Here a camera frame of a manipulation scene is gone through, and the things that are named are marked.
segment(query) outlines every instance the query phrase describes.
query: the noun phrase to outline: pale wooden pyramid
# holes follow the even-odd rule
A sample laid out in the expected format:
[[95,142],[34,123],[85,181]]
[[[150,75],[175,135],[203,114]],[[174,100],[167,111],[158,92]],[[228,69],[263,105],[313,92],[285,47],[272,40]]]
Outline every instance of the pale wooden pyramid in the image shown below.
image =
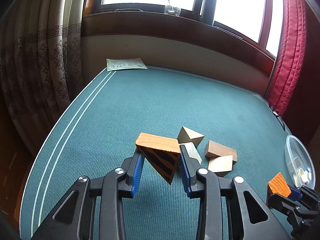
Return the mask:
[[193,131],[185,126],[182,126],[180,133],[178,135],[179,143],[193,142],[195,147],[199,145],[199,143],[202,141],[203,138],[204,138],[203,134]]

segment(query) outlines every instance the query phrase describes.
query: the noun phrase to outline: orange wooden block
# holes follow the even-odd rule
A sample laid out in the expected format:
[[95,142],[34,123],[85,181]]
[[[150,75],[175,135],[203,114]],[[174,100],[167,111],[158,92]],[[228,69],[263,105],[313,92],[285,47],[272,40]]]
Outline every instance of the orange wooden block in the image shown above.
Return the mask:
[[136,146],[166,182],[171,184],[180,159],[178,140],[142,132],[136,140]]
[[291,190],[281,172],[268,182],[268,188],[271,194],[279,193],[284,197],[288,197],[291,194]]

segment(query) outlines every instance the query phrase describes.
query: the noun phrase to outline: brown wooden block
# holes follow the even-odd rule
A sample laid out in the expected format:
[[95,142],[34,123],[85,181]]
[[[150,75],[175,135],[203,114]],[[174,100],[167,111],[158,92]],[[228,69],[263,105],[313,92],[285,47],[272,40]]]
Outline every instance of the brown wooden block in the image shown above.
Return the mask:
[[156,171],[171,184],[180,159],[177,139],[140,133],[136,146]]
[[193,142],[195,147],[199,145],[199,143],[202,141],[203,138],[204,138],[203,134],[193,131],[185,126],[182,126],[180,133],[178,135],[179,143]]
[[216,143],[214,141],[208,141],[207,146],[205,148],[205,156],[208,158],[215,158],[221,156],[233,156],[233,164],[237,162],[237,151],[224,146],[220,143]]
[[208,170],[214,172],[217,176],[223,177],[232,170],[232,155],[211,158]]

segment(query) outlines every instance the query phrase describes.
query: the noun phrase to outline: black striped wooden block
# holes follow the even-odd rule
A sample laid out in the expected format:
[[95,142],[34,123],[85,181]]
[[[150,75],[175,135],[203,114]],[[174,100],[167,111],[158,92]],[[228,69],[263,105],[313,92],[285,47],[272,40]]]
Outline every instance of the black striped wooden block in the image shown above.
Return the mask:
[[178,140],[140,133],[136,146],[165,181],[171,184],[180,159]]

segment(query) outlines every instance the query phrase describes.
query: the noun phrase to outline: blue gripper pad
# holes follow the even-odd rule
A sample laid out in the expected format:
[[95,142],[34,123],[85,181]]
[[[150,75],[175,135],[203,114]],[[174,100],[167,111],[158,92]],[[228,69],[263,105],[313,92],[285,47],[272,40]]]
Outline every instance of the blue gripper pad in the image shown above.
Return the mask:
[[178,162],[178,165],[179,165],[179,171],[180,171],[180,175],[183,183],[184,192],[187,193],[187,196],[189,197],[191,194],[190,175],[189,175],[189,171],[187,169],[187,165],[184,160],[183,154],[180,154],[180,160]]
[[132,189],[130,192],[131,197],[134,197],[134,195],[137,193],[137,191],[139,189],[143,164],[144,164],[144,156],[142,154],[140,154],[138,157],[138,160],[137,160],[137,164],[134,168],[133,175],[132,175]]
[[291,194],[288,196],[292,201],[298,201],[302,198],[301,192],[295,188],[289,187],[291,190]]

